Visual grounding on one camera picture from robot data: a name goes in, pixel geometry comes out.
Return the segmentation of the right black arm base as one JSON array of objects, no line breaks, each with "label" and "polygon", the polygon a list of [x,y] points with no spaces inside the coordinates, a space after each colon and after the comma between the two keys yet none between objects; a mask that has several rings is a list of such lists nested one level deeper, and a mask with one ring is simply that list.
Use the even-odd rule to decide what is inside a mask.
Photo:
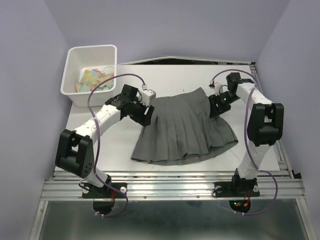
[{"label": "right black arm base", "polygon": [[230,208],[241,214],[248,214],[251,209],[251,198],[259,197],[257,184],[233,184],[231,181],[218,181],[214,183],[212,196],[215,198],[229,198]]}]

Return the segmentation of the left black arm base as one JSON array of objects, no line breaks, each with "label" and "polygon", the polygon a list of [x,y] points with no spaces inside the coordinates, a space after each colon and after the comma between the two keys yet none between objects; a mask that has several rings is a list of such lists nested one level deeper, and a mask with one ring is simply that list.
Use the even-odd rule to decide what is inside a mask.
[{"label": "left black arm base", "polygon": [[127,202],[124,208],[116,210],[116,200],[125,199],[127,197],[127,183],[114,182],[111,186],[116,189],[110,189],[106,186],[96,187],[88,182],[80,182],[78,186],[82,189],[82,198],[93,200],[92,208],[96,216],[102,218],[115,217],[120,215],[127,206]]}]

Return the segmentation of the grey pleated skirt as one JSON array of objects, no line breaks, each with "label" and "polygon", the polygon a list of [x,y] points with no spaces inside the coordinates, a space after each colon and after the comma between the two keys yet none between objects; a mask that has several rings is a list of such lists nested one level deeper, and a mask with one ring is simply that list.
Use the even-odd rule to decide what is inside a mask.
[{"label": "grey pleated skirt", "polygon": [[201,87],[157,97],[151,105],[151,124],[140,132],[133,161],[159,166],[194,164],[217,157],[238,143],[222,117],[210,117],[209,98]]}]

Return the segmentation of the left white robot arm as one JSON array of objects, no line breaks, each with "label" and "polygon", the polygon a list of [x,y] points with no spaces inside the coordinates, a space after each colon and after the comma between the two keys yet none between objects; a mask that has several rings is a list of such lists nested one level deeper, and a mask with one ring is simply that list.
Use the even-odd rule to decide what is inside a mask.
[{"label": "left white robot arm", "polygon": [[74,130],[61,132],[55,158],[55,165],[72,173],[94,186],[100,197],[111,193],[109,175],[100,171],[95,164],[94,144],[114,124],[125,117],[146,127],[151,124],[154,107],[151,100],[156,92],[125,84],[120,94],[105,102],[97,114]]}]

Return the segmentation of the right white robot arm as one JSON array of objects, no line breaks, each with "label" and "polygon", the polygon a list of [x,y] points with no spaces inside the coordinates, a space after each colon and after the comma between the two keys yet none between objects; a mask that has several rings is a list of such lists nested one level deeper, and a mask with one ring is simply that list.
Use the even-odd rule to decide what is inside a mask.
[{"label": "right white robot arm", "polygon": [[227,71],[226,86],[211,81],[214,94],[203,88],[151,100],[150,125],[143,127],[132,153],[137,161],[154,165],[196,164],[216,158],[235,147],[239,140],[222,115],[233,102],[245,105],[244,143],[246,154],[230,182],[231,192],[248,190],[269,147],[283,135],[284,106],[267,99],[256,87],[253,75],[241,77],[241,70]]}]

